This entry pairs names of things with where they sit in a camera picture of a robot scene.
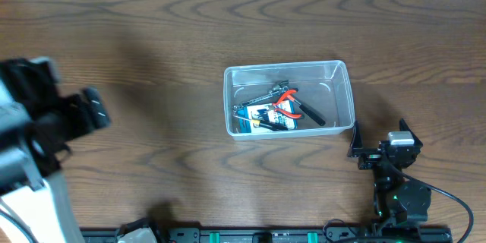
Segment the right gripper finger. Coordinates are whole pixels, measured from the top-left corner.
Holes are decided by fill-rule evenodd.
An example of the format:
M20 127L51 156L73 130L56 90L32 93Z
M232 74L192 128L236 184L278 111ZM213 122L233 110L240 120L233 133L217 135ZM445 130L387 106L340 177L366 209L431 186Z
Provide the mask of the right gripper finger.
M412 136L412 139L414 141L414 145L416 147L421 147L422 146L422 142L420 141L420 139L414 134L414 132L412 131L412 129L407 125L406 121L404 118L401 118L399 120L399 130L400 131L407 131L410 133L410 135Z
M349 145L350 150L357 150L363 147L362 139L361 139L361 132L359 128L359 123L357 120L354 121L353 125L353 132L352 132L352 140Z

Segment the blue white screw box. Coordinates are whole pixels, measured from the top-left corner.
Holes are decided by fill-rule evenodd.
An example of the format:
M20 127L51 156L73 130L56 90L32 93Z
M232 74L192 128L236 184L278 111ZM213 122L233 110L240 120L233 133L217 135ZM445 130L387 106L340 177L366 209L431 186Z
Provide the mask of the blue white screw box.
M241 110L238 110L234 114L243 116L245 118L255 118L260 120L265 120L272 123L277 123L280 125L285 125L288 130L294 130L298 126L298 120L292 120L290 118L286 118L281 114L277 114L275 112L267 111L267 106L271 103L254 105L254 106L247 106ZM252 125L249 121L244 121L236 118L239 123L239 131L241 133L252 133L252 134L260 134L260 133L270 133L273 132L266 128L259 128Z

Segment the small claw hammer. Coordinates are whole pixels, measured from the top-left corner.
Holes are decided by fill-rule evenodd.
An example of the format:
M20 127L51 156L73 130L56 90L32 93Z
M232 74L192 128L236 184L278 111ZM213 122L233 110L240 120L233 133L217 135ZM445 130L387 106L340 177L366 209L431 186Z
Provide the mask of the small claw hammer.
M292 114L291 112L287 112L286 110L281 110L279 105L283 103L285 100L291 101L292 103L296 104L304 114L306 114L309 118L311 118L314 122L316 122L319 126L324 126L326 122L323 118L321 118L314 110L312 110L309 106L304 104L301 100L299 100L295 93L298 92L297 89L291 89L288 86L289 82L287 80L280 81L277 83L273 88L272 91L279 91L281 93L280 98L273 104L273 110L275 112L280 112L281 114L285 115L288 118L292 119L302 119L304 116L302 114Z

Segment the red handled pliers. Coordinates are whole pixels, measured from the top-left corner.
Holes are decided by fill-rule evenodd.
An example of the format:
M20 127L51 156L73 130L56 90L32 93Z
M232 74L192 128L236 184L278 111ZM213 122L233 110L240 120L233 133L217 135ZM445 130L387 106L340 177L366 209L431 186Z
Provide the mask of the red handled pliers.
M267 106L267 111L281 114L286 118L292 120L300 120L304 118L303 114L294 113L292 104L295 102L293 95L298 92L298 89L289 89L285 91L280 98Z

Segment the clear plastic container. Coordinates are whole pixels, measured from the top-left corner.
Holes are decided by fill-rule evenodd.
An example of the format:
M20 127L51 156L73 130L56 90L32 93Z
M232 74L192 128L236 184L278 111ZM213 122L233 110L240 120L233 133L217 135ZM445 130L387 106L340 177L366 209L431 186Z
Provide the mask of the clear plastic container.
M232 107L267 94L283 80L289 82L289 88L298 89L295 96L323 118L326 124L319 126L293 103L295 113L304 115L303 119L298 120L296 129L260 134L241 133L238 120L232 116L235 113ZM256 105L275 103L279 98L273 97ZM340 60L229 67L223 75L223 109L226 130L234 140L340 134L352 128L355 121L349 75L345 63Z

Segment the black yellow screwdriver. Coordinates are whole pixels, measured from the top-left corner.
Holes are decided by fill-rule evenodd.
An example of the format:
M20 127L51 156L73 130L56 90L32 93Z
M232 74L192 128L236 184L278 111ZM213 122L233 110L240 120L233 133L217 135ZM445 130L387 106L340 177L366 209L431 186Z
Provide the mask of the black yellow screwdriver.
M250 122L255 127L266 128L266 129L269 129L271 131L287 131L288 130L288 128L285 125L272 123L270 121L265 121L265 120L255 119L255 118L245 118L245 117L237 115L237 114L233 114L232 116L234 118L238 118L240 120Z

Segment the silver wrench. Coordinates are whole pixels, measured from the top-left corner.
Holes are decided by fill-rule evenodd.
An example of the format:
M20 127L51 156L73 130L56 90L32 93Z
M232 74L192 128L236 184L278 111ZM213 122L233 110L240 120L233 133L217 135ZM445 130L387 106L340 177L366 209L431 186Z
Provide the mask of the silver wrench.
M260 103L262 101L265 101L267 99L271 99L273 97L281 96L288 89L289 89L289 82L288 81L282 81L279 84L274 85L269 90L269 92L267 94L234 105L232 107L232 111L233 112L237 112L238 110L241 110L244 107L256 105L256 104L258 104L258 103Z

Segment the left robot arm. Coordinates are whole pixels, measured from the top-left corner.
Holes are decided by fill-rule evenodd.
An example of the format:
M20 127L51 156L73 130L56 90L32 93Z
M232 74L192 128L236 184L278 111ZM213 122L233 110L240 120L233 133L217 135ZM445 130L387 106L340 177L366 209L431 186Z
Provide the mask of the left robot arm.
M97 89L62 96L49 57L1 63L1 230L12 242L82 242L57 153L110 125Z

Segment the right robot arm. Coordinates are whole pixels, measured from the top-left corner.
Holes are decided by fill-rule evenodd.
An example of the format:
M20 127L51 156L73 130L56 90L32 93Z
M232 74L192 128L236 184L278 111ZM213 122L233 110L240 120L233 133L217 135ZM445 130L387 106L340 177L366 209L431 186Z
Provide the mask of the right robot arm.
M354 122L347 156L358 160L358 169L371 170L374 176L378 219L372 222L369 235L420 239L419 226L428 220L431 190L405 178L402 170L416 161L422 147L404 119L399 120L399 130L389 132L376 148L364 146L358 122Z

